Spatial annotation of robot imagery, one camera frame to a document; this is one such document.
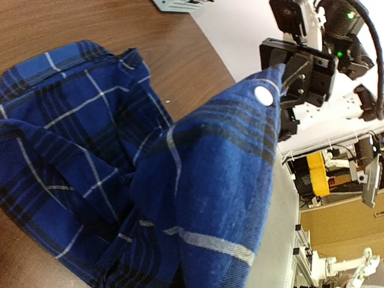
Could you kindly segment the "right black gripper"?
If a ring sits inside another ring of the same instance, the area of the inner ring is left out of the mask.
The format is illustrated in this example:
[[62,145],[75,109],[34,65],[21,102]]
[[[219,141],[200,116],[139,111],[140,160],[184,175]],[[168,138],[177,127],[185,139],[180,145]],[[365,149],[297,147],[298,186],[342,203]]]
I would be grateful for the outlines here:
[[322,107],[328,101],[334,85],[338,59],[316,49],[267,38],[259,46],[262,69],[285,64],[280,100],[281,128],[279,141],[298,132],[300,120],[293,108],[305,103]]

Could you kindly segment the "blue plaid long sleeve shirt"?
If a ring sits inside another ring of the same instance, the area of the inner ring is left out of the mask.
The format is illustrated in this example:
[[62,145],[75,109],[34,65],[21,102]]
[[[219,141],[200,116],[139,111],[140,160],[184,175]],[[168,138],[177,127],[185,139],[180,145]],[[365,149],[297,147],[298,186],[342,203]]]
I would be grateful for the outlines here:
[[1,209],[91,287],[244,287],[284,64],[173,121],[139,52],[83,40],[1,75]]

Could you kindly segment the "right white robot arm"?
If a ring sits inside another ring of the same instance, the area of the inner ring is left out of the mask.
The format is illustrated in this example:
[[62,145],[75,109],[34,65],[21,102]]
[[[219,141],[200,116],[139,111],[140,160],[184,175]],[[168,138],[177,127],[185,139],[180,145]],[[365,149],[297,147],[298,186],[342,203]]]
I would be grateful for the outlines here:
[[298,132],[294,108],[305,103],[322,107],[336,73],[351,80],[377,67],[377,96],[363,85],[354,89],[361,102],[359,118],[383,119],[383,48],[360,1],[270,1],[279,30],[292,41],[267,38],[259,46],[261,68],[285,64],[280,101],[279,141]]

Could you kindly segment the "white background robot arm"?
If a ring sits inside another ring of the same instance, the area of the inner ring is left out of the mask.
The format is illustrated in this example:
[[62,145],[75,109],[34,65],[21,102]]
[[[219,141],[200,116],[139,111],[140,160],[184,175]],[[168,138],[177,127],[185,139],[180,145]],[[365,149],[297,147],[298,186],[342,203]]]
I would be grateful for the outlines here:
[[379,255],[374,255],[371,248],[366,248],[360,258],[338,261],[336,257],[320,258],[317,251],[313,251],[311,258],[311,280],[313,287],[320,287],[320,282],[336,277],[342,272],[354,270],[354,273],[344,284],[336,287],[383,287],[378,285],[366,285],[364,281],[376,273],[381,263]]

